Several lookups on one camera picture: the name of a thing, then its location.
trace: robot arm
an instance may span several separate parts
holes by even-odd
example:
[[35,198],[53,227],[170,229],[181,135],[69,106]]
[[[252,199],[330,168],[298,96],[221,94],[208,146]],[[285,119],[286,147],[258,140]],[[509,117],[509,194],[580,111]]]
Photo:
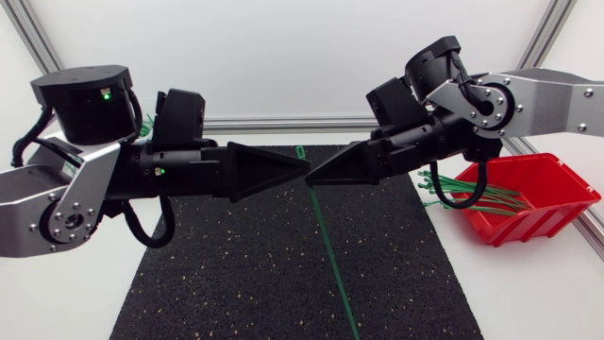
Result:
[[[153,138],[136,141],[141,109],[123,66],[62,70],[32,82],[43,106],[38,124],[13,148],[16,169],[0,174],[0,256],[28,257],[79,247],[103,215],[124,214],[148,247],[165,246],[175,220],[168,196],[213,195],[232,202],[305,175],[295,158],[202,138],[205,100],[159,93]],[[62,132],[38,138],[57,114]],[[27,165],[21,154],[38,143]],[[166,220],[146,235],[129,199],[159,196]]]
[[604,82],[544,69],[467,76],[460,50],[455,37],[441,38],[407,63],[403,77],[370,92],[379,127],[313,170],[307,183],[378,184],[425,164],[436,177],[436,161],[462,153],[480,164],[486,186],[486,162],[499,156],[503,137],[604,136],[604,96],[597,95]]

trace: speckled black mat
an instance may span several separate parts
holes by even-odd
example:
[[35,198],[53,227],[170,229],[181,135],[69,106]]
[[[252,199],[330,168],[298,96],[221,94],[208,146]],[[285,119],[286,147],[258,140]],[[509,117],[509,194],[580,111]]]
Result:
[[[482,338],[408,176],[317,193],[362,339]],[[146,251],[111,338],[353,338],[302,179],[236,204],[172,200],[175,239]]]

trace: black cable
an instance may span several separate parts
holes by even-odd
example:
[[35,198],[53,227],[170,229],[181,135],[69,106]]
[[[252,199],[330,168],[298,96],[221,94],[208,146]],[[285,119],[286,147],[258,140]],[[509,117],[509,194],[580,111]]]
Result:
[[486,161],[480,161],[478,163],[478,182],[476,183],[476,188],[474,189],[474,193],[466,200],[462,202],[454,202],[448,199],[443,193],[443,188],[441,187],[441,182],[438,178],[438,164],[436,161],[430,163],[430,173],[432,175],[432,184],[434,185],[434,192],[436,196],[447,206],[455,209],[465,209],[470,208],[475,205],[478,200],[482,197],[484,190],[487,188],[487,163]]
[[125,143],[131,144],[136,141],[141,134],[141,127],[143,126],[143,110],[141,109],[141,104],[139,104],[139,99],[136,97],[136,94],[134,94],[134,91],[128,89],[128,98],[130,99],[132,109],[134,110],[134,124],[136,129],[132,137],[125,140]]
[[46,142],[45,140],[41,140],[38,138],[34,139],[32,142],[44,146],[45,148],[54,152],[57,156],[68,161],[71,165],[75,166],[78,169],[81,166],[81,164],[79,162],[77,162],[76,160],[74,160],[71,156],[69,156],[68,153],[66,153],[65,151],[63,151],[62,149],[60,149],[58,146],[56,146],[54,144],[50,144],[50,143]]
[[482,102],[482,100],[480,100],[476,89],[472,87],[472,85],[475,84],[475,81],[468,75],[465,67],[463,66],[463,62],[461,62],[460,55],[458,55],[457,52],[451,52],[451,61],[453,61],[453,65],[460,71],[457,74],[456,81],[465,100],[472,104],[472,106],[474,106],[483,115],[488,115],[489,108]]
[[151,248],[164,247],[169,244],[176,231],[176,221],[170,199],[167,196],[161,195],[159,197],[159,204],[161,205],[161,213],[163,213],[163,219],[166,223],[166,230],[161,236],[154,238],[149,237],[149,235],[144,232],[141,221],[139,221],[139,217],[132,209],[130,202],[127,200],[122,202],[124,217],[126,218],[126,223],[128,224],[130,231],[132,231],[132,234],[139,242]]
[[15,142],[12,147],[12,161],[10,165],[13,167],[21,167],[23,166],[23,152],[25,148],[31,144],[38,136],[44,131],[44,129],[51,122],[53,117],[53,108],[52,107],[42,107],[42,114],[40,118],[38,118],[38,122],[31,128],[27,134],[17,142]]

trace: green cable tie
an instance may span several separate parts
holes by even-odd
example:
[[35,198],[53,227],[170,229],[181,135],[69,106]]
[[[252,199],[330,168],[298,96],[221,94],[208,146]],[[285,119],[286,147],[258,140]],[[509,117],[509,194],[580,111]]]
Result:
[[[306,160],[306,152],[304,151],[304,146],[297,146],[295,148],[295,152],[298,155],[300,160]],[[317,220],[319,220],[319,227],[321,228],[321,232],[323,233],[323,241],[325,242],[325,246],[327,247],[327,254],[329,255],[329,260],[331,261],[331,268],[333,269],[333,274],[336,277],[336,281],[338,282],[338,288],[340,288],[340,295],[342,296],[342,300],[344,301],[344,307],[346,308],[346,313],[348,314],[348,320],[350,321],[350,327],[352,328],[352,333],[355,336],[356,340],[360,340],[359,330],[357,330],[357,323],[355,322],[355,317],[352,315],[352,310],[350,309],[350,304],[348,303],[348,297],[346,296],[346,291],[344,289],[344,283],[342,281],[342,277],[340,276],[340,269],[338,269],[338,264],[336,263],[336,256],[333,253],[333,248],[331,247],[331,241],[329,240],[329,234],[327,233],[327,227],[325,224],[325,217],[321,212],[321,206],[319,205],[319,198],[317,197],[317,193],[314,191],[312,186],[309,187],[310,191],[310,199],[312,200],[312,205],[314,207],[314,211],[317,216]]]

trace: red plastic bin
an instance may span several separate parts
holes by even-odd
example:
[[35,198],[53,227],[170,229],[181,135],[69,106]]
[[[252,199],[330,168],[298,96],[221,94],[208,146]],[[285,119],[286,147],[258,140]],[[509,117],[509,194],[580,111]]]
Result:
[[[522,193],[519,199],[532,210],[513,216],[462,210],[480,238],[499,247],[505,242],[526,242],[533,237],[553,237],[601,196],[571,168],[551,154],[502,157],[487,163],[489,184]],[[478,165],[472,164],[458,180],[477,181]],[[469,194],[454,194],[467,198]],[[481,206],[506,207],[479,203]]]

